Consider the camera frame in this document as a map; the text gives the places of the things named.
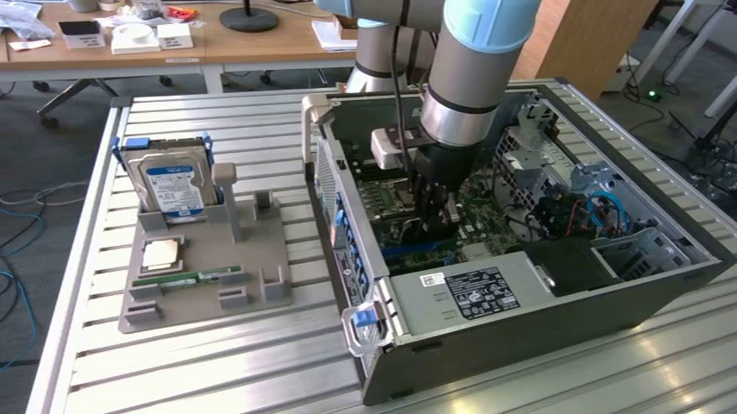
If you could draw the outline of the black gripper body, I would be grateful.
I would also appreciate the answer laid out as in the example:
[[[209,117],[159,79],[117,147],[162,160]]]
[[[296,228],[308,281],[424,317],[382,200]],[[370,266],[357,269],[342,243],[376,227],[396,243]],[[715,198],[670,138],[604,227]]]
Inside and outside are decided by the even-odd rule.
[[[415,157],[415,188],[439,186],[448,192],[459,191],[472,174],[483,144],[452,147],[432,144],[420,147]]]

